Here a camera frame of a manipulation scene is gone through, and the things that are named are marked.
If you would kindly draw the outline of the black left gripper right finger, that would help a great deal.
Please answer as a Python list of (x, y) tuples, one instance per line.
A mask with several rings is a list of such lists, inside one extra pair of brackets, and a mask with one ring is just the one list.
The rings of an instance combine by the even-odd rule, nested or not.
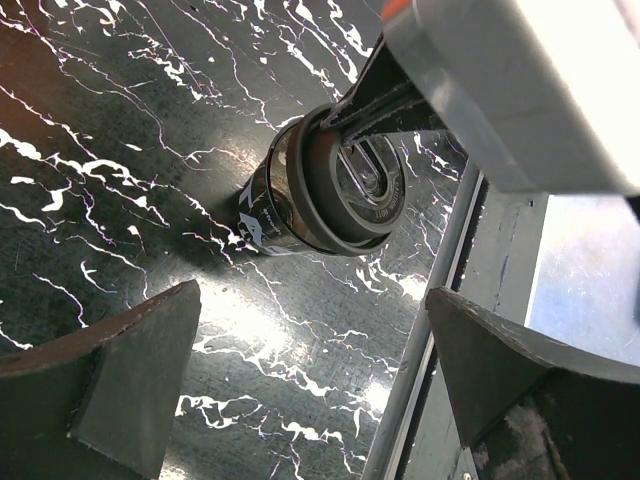
[(636, 479), (639, 369), (483, 311), (497, 359), (468, 374), (460, 433), (481, 479)]

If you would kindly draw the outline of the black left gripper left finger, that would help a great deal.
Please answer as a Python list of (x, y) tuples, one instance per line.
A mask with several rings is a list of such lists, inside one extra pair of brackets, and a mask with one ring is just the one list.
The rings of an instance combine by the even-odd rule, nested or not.
[(2, 478), (158, 478), (200, 313), (190, 280), (28, 350), (3, 342)]

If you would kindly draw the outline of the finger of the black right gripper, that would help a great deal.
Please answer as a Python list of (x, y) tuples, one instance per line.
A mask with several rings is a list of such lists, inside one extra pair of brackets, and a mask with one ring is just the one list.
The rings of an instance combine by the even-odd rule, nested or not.
[(377, 135), (447, 127), (379, 36), (356, 82), (322, 117), (320, 129), (337, 133), (349, 145)]

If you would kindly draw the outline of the single black lid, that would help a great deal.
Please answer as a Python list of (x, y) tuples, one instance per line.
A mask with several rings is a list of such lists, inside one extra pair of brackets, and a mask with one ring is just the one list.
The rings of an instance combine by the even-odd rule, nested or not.
[(321, 105), (293, 127), (286, 170), (293, 204), (323, 250), (357, 257), (381, 249), (401, 223), (407, 203), (403, 160), (386, 135), (343, 144), (320, 123)]

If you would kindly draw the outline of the single black cup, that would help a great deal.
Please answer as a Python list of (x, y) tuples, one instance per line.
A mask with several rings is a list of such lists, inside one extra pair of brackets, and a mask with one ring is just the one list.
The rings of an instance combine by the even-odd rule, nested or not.
[(245, 241), (270, 256), (326, 249), (310, 232), (290, 191), (286, 153), (293, 131), (283, 128), (238, 196), (238, 229)]

